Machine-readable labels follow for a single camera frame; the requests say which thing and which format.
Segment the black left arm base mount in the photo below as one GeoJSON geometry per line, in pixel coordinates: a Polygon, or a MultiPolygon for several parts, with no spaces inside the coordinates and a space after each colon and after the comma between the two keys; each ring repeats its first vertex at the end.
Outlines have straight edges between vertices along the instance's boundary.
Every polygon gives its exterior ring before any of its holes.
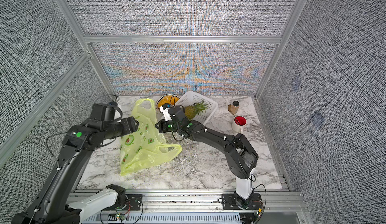
{"type": "Polygon", "coordinates": [[[142,209],[142,194],[119,194],[117,200],[111,208],[115,210],[140,211],[142,209]]]}

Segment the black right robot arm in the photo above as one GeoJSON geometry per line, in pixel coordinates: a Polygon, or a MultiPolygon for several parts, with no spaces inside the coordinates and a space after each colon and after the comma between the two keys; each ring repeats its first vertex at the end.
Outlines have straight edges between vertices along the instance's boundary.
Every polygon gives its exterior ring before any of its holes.
{"type": "Polygon", "coordinates": [[[227,135],[215,131],[185,115],[186,108],[168,103],[160,107],[164,118],[155,124],[160,133],[178,134],[183,139],[207,144],[225,155],[230,171],[236,176],[235,196],[248,201],[254,194],[252,174],[258,154],[244,134],[227,135]]]}

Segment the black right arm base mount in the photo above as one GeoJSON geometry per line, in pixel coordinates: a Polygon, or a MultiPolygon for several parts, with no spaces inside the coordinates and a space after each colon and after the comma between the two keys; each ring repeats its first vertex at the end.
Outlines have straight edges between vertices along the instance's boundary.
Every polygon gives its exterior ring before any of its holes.
{"type": "Polygon", "coordinates": [[[225,194],[221,196],[221,204],[226,211],[231,210],[264,210],[264,204],[261,199],[261,195],[258,193],[252,193],[247,199],[243,199],[236,193],[225,194]]]}

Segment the pineapple with green crown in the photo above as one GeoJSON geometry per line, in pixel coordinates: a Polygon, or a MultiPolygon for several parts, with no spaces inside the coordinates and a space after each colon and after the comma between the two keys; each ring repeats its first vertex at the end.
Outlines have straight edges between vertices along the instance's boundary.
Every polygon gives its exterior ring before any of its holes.
{"type": "Polygon", "coordinates": [[[192,120],[195,116],[205,112],[208,109],[208,104],[201,102],[196,102],[193,105],[185,107],[185,115],[189,120],[192,120]]]}

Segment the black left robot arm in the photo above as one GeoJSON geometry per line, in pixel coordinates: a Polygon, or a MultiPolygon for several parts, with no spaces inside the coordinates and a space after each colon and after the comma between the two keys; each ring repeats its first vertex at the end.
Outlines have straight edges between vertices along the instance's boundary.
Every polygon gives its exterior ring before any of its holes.
{"type": "Polygon", "coordinates": [[[86,219],[84,208],[66,204],[83,168],[105,140],[134,133],[139,127],[134,117],[115,118],[116,112],[122,113],[117,103],[95,103],[90,116],[66,132],[56,166],[27,210],[13,217],[13,224],[80,224],[86,219]]]}

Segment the yellow-green avocado plastic bag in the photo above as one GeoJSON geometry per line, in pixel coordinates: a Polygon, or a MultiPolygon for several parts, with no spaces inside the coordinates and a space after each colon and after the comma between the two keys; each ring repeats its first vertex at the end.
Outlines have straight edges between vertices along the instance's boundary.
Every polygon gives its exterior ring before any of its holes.
{"type": "Polygon", "coordinates": [[[157,117],[154,100],[137,100],[132,116],[139,122],[139,127],[136,132],[121,137],[122,176],[170,162],[182,152],[181,145],[167,144],[165,137],[155,127],[157,117]]]}

